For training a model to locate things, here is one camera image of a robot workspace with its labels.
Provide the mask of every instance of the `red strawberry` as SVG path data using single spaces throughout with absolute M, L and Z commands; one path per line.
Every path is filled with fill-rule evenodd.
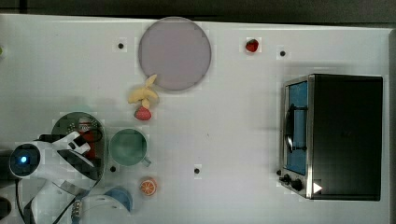
M 149 120 L 151 119 L 151 113 L 145 107 L 140 106 L 136 112 L 134 112 L 134 117 L 140 120 Z
M 259 48 L 259 41 L 256 39 L 249 40 L 246 45 L 246 49 L 250 52 L 256 52 Z

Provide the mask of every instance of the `white table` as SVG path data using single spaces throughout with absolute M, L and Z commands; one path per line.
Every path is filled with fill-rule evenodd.
M 136 50 L 153 22 L 0 15 L 0 148 L 88 106 L 109 137 L 130 127 L 149 135 L 149 168 L 107 169 L 92 191 L 127 188 L 136 223 L 389 223 L 389 29 L 197 22 L 213 51 L 205 79 L 187 91 L 156 88 L 160 102 L 143 123 L 127 96 L 145 80 Z M 248 37 L 260 52 L 244 51 Z M 380 202 L 308 201 L 277 183 L 280 87 L 311 73 L 384 78 Z M 137 190 L 148 175 L 159 182 L 151 198 Z M 12 198 L 12 187 L 0 192 Z

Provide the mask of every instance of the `toaster oven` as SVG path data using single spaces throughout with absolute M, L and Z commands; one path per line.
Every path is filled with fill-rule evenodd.
M 382 77 L 313 74 L 284 84 L 282 186 L 313 200 L 379 201 Z

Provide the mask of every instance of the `teal mug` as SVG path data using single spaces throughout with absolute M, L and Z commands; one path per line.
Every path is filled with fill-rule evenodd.
M 139 162 L 149 167 L 151 161 L 146 158 L 148 144 L 145 136 L 135 129 L 117 132 L 108 146 L 110 155 L 119 165 L 132 166 Z

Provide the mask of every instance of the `toy orange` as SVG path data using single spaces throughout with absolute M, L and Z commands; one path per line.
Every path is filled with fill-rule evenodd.
M 151 196 L 157 190 L 157 182 L 153 178 L 147 179 L 140 185 L 140 190 L 142 190 L 144 194 Z

